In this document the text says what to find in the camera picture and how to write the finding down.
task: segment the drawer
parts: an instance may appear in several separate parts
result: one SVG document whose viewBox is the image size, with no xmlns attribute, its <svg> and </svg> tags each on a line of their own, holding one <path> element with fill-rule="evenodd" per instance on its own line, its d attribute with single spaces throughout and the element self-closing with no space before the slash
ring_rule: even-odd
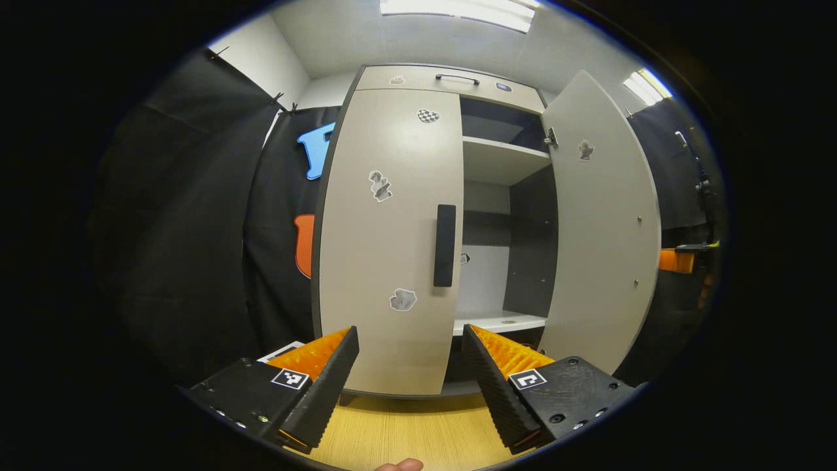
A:
<svg viewBox="0 0 837 471">
<path fill-rule="evenodd" d="M 443 76 L 440 80 L 436 75 L 457 75 L 466 77 Z M 393 78 L 401 76 L 403 81 L 392 83 Z M 497 83 L 507 85 L 511 91 L 504 91 L 497 87 Z M 541 114 L 544 111 L 541 97 L 534 88 L 521 85 L 510 80 L 499 79 L 491 75 L 477 74 L 465 70 L 448 69 L 445 67 L 431 67 L 423 65 L 370 65 L 357 82 L 355 90 L 396 89 L 429 90 L 458 93 L 463 96 L 479 100 L 492 101 L 524 111 Z"/>
</svg>

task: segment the black curtain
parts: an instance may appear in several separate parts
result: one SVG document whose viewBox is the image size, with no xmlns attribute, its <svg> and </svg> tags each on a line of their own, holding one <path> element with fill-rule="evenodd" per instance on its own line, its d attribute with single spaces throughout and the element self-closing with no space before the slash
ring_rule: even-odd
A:
<svg viewBox="0 0 837 471">
<path fill-rule="evenodd" d="M 190 386 L 259 345 L 244 292 L 244 215 L 278 106 L 205 49 L 119 125 L 89 233 L 97 282 L 135 341 Z"/>
<path fill-rule="evenodd" d="M 259 160 L 244 222 L 244 277 L 265 353 L 314 339 L 311 280 L 296 267 L 294 218 L 315 213 L 320 179 L 306 177 L 308 157 L 296 139 L 335 122 L 339 112 L 329 106 L 282 113 Z"/>
<path fill-rule="evenodd" d="M 673 100 L 665 99 L 637 111 L 628 119 L 654 176 L 662 230 L 693 228 L 706 223 L 706 213 L 695 188 L 700 183 L 695 155 L 690 148 L 684 148 L 683 141 L 675 135 L 675 132 L 681 132 L 690 140 L 690 127 L 695 125 L 683 119 L 677 106 Z M 698 232 L 700 238 L 705 231 Z M 689 237 L 689 231 L 680 230 L 672 243 L 701 242 Z"/>
</svg>

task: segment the blue cutout shape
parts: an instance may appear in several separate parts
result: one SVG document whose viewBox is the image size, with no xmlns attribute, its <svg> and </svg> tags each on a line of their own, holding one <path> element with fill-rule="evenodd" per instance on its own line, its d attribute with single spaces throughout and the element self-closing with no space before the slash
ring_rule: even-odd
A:
<svg viewBox="0 0 837 471">
<path fill-rule="evenodd" d="M 301 142 L 306 147 L 308 166 L 310 167 L 306 173 L 306 177 L 309 180 L 316 180 L 322 176 L 322 166 L 326 163 L 326 151 L 328 151 L 328 143 L 330 141 L 326 140 L 326 134 L 334 131 L 335 124 L 333 122 L 332 124 L 318 127 L 314 131 L 306 132 L 296 139 L 297 142 Z"/>
</svg>

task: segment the orange object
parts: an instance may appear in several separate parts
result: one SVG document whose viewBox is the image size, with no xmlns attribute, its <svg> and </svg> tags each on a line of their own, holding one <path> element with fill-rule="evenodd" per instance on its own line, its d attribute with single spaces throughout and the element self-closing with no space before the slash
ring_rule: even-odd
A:
<svg viewBox="0 0 837 471">
<path fill-rule="evenodd" d="M 346 327 L 334 334 L 320 337 L 313 342 L 302 345 L 298 349 L 293 349 L 290 352 L 268 360 L 267 364 L 276 368 L 287 368 L 288 370 L 305 373 L 311 378 L 311 381 L 314 381 L 320 375 L 328 359 L 331 358 L 331 354 L 334 353 L 334 350 L 343 341 L 343 337 L 346 337 L 349 329 Z"/>
<path fill-rule="evenodd" d="M 481 329 L 473 324 L 469 324 L 469 326 L 474 330 L 494 363 L 500 368 L 503 377 L 507 380 L 509 375 L 555 363 L 555 360 L 548 356 L 541 355 L 514 340 L 509 340 L 502 335 Z"/>
<path fill-rule="evenodd" d="M 311 278 L 311 246 L 314 245 L 314 215 L 298 215 L 296 225 L 296 267 Z"/>
<path fill-rule="evenodd" d="M 674 249 L 663 249 L 660 251 L 660 270 L 691 273 L 694 266 L 694 252 L 677 252 Z"/>
</svg>

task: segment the door hinge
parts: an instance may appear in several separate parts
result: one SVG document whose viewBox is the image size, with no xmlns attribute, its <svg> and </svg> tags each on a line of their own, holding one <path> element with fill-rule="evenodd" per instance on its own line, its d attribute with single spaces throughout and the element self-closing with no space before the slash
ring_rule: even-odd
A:
<svg viewBox="0 0 837 471">
<path fill-rule="evenodd" d="M 543 140 L 543 143 L 548 146 L 553 146 L 554 148 L 558 148 L 558 140 L 555 138 L 555 131 L 552 128 L 549 128 L 547 132 L 547 138 Z"/>
</svg>

